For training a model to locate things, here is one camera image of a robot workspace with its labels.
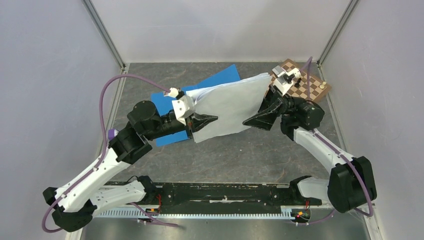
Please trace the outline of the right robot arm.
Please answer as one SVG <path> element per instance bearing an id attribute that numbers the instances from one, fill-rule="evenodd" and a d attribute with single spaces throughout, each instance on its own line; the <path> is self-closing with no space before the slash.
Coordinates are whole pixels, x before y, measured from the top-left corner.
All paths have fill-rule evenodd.
<path id="1" fill-rule="evenodd" d="M 330 202 L 340 213 L 355 210 L 371 217 L 372 201 L 377 198 L 372 164 L 365 156 L 355 157 L 320 133 L 318 127 L 324 115 L 317 103 L 282 95 L 271 87 L 258 113 L 243 121 L 243 125 L 269 131 L 280 118 L 281 132 L 312 154 L 329 173 L 328 179 L 306 175 L 291 181 L 288 196 L 293 203 L 319 199 Z"/>

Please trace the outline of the blue file folder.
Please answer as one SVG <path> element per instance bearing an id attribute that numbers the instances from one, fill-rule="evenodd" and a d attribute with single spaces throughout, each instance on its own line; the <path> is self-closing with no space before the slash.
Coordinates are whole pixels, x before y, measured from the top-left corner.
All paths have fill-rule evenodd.
<path id="1" fill-rule="evenodd" d="M 191 91 L 191 90 L 196 90 L 201 88 L 214 87 L 221 84 L 237 82 L 240 80 L 241 78 L 239 76 L 236 65 L 232 64 L 229 67 L 225 68 L 224 70 L 204 79 L 203 81 L 199 82 L 196 85 L 184 86 L 182 90 Z M 155 104 L 158 110 L 158 113 L 160 115 L 164 115 L 173 109 L 173 106 L 172 106 L 173 99 L 171 97 L 164 96 L 163 93 L 160 93 L 160 92 L 152 93 L 150 95 L 150 99 Z M 171 135 L 159 137 L 155 140 L 155 142 L 157 147 L 162 147 L 165 145 L 185 141 L 188 139 L 189 137 L 186 131 L 183 130 Z"/>

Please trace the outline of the printed white paper sheet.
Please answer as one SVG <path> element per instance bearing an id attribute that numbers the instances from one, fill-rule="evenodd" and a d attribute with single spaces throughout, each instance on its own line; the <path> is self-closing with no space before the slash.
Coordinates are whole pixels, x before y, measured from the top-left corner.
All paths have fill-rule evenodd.
<path id="1" fill-rule="evenodd" d="M 189 90 L 185 94 L 189 96 L 192 100 L 194 105 L 197 104 L 197 102 L 203 98 L 206 94 L 216 89 L 217 86 L 211 86 L 211 87 L 203 87 L 203 88 L 197 88 L 194 90 Z"/>

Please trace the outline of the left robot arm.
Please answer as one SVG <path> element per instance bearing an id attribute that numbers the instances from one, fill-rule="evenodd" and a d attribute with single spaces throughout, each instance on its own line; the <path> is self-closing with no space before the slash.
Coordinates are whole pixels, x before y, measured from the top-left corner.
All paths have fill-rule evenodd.
<path id="1" fill-rule="evenodd" d="M 48 187 L 43 197 L 58 230 L 74 232 L 95 216 L 129 203 L 153 203 L 158 190 L 148 176 L 139 176 L 123 186 L 100 190 L 113 176 L 127 169 L 152 150 L 150 141 L 181 131 L 193 134 L 218 119 L 198 114 L 189 99 L 172 102 L 173 109 L 160 115 L 152 101 L 138 102 L 127 114 L 128 123 L 106 141 L 101 155 L 77 177 L 62 187 Z"/>

